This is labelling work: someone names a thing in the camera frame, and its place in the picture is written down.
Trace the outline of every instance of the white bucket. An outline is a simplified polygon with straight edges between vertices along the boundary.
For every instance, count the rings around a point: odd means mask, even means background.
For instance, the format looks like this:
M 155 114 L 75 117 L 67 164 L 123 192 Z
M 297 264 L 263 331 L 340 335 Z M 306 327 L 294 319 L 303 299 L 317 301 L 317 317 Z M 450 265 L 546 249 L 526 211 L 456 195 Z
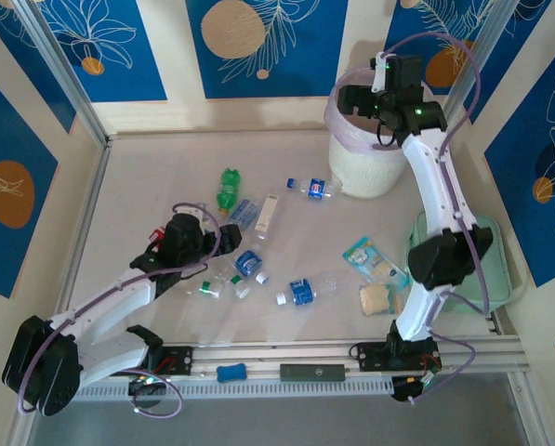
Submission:
M 333 176 L 341 181 L 341 191 L 355 198 L 376 198 L 387 193 L 397 182 L 407 165 L 403 151 L 396 143 L 384 147 L 377 142 L 377 120 L 360 116 L 344 116 L 337 109 L 338 90 L 349 84 L 371 85 L 374 71 L 355 70 L 342 76 L 329 97 L 324 121 L 331 131 L 329 166 Z M 433 100 L 432 92 L 424 86 L 424 100 Z M 390 134 L 381 135 L 384 144 Z

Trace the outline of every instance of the beige sponge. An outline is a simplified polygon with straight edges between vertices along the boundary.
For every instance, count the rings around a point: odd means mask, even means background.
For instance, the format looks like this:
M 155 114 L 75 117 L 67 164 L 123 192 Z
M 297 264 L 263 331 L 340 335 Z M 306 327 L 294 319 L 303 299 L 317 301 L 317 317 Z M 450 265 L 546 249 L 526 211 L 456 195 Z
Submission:
M 381 283 L 370 283 L 360 289 L 362 309 L 366 316 L 389 309 L 389 288 Z

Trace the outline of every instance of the gray floor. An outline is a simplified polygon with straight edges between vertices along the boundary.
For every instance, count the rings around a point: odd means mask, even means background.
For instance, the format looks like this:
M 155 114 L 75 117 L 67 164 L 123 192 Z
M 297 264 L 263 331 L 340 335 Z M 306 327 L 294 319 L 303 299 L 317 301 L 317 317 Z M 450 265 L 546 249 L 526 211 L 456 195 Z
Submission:
M 416 407 L 390 397 L 187 400 L 151 420 L 128 402 L 76 402 L 36 418 L 29 444 L 343 446 L 524 445 L 506 376 L 462 375 Z

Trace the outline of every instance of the green tray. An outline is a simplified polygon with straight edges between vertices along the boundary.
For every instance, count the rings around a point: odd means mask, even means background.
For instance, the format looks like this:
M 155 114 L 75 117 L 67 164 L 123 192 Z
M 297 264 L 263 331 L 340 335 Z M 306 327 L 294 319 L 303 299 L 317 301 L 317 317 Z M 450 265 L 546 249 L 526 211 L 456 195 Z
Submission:
M 510 302 L 513 297 L 512 287 L 510 286 L 509 270 L 507 268 L 507 259 L 504 254 L 504 245 L 502 243 L 500 228 L 496 222 L 489 216 L 476 216 L 476 219 L 480 228 L 490 228 L 494 236 L 492 246 L 490 246 L 490 249 L 482 259 L 483 276 L 485 277 L 485 282 L 488 286 L 488 294 L 490 296 L 490 311 L 494 311 Z M 427 239 L 426 214 L 422 212 L 417 217 L 412 228 L 407 252 Z M 482 290 L 475 272 L 466 277 L 463 283 L 455 288 L 455 292 L 466 297 L 472 304 L 477 305 L 479 308 L 483 308 Z M 443 310 L 473 311 L 467 305 L 452 297 L 446 301 Z

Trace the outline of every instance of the green plastic bottle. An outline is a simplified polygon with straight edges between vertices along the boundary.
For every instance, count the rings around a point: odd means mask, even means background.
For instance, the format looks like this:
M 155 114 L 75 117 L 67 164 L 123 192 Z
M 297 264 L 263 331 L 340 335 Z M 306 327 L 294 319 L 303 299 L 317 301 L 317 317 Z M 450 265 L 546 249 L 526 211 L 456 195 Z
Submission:
M 219 212 L 226 216 L 238 200 L 240 172 L 237 169 L 225 169 L 221 174 L 221 189 L 218 193 Z

